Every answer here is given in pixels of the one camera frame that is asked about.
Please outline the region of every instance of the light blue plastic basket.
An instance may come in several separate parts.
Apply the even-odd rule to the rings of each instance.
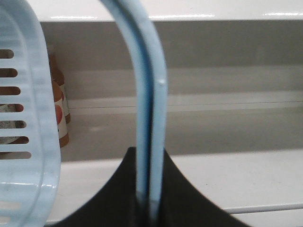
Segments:
[[[161,196],[167,81],[163,51],[156,30],[138,0],[101,0],[115,18],[129,48],[136,75],[137,179],[142,210],[156,223]],[[30,159],[0,160],[0,220],[3,227],[41,227],[56,194],[60,174],[51,79],[45,39],[25,0],[0,0],[0,68],[16,69],[15,78],[0,86],[16,86],[18,96],[0,96],[0,104],[22,104],[20,113],[0,113],[0,121],[25,121],[23,129],[0,129],[0,136],[26,136],[27,144],[0,145],[0,152],[31,153]]]
[[[1,87],[19,87],[17,96],[0,96],[0,104],[22,104],[24,111],[0,113],[0,121],[25,121],[21,129],[0,129],[0,136],[25,136],[27,144],[1,144],[0,152],[30,152],[29,159],[0,160],[1,227],[40,227],[46,222],[60,175],[60,147],[44,35],[24,0],[0,1],[0,68],[18,75],[0,78]]]

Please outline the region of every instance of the brown bottle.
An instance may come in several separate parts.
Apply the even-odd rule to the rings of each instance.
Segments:
[[[57,125],[58,125],[58,134],[59,134],[59,143],[60,147],[64,147],[70,141],[66,121],[63,113],[63,101],[62,101],[62,91],[59,85],[52,81],[53,86],[53,100],[55,102],[55,110],[56,110],[56,118],[57,118]]]
[[[71,113],[70,109],[68,107],[66,92],[65,92],[65,83],[64,83],[64,75],[63,73],[58,69],[56,56],[54,52],[54,46],[49,44],[47,45],[47,51],[48,51],[48,58],[49,58],[49,64],[51,69],[51,75],[52,78],[57,84],[60,86],[61,91],[63,92],[63,110],[64,110],[64,116],[66,123],[69,123],[71,121]]]

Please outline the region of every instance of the white shelf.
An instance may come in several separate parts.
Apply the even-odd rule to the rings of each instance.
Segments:
[[[40,21],[113,21],[98,0],[28,0]],[[299,0],[142,0],[153,21],[301,20]]]
[[[284,218],[303,209],[302,113],[302,108],[172,112],[166,148],[189,181],[229,213],[253,223],[239,213],[271,211],[262,226],[273,226],[275,210],[291,210],[274,224],[286,227]],[[49,222],[72,213],[104,185],[135,143],[134,123],[135,114],[73,113]],[[294,223],[302,225],[303,215]]]
[[[302,74],[301,65],[168,69],[168,110],[303,106]],[[67,71],[66,76],[76,114],[136,112],[132,70]]]

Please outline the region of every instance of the light blue handle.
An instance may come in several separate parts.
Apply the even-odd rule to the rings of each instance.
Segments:
[[[136,196],[148,206],[156,222],[161,196],[165,141],[167,79],[164,54],[157,32],[138,0],[101,0],[128,46],[137,89]]]

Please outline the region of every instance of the shelf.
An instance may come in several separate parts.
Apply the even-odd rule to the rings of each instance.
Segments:
[[[296,213],[303,209],[302,113],[302,108],[171,112],[166,148],[189,181],[229,213],[243,220],[250,216],[241,213]],[[135,114],[72,112],[69,130],[49,222],[72,213],[112,175],[134,146]],[[300,217],[296,221],[303,223]]]
[[[301,65],[169,69],[168,110],[303,106],[302,74]],[[136,112],[132,70],[67,71],[66,76],[69,105],[77,114]]]
[[[40,21],[113,21],[98,0],[28,0]],[[153,21],[301,20],[299,0],[142,0]]]

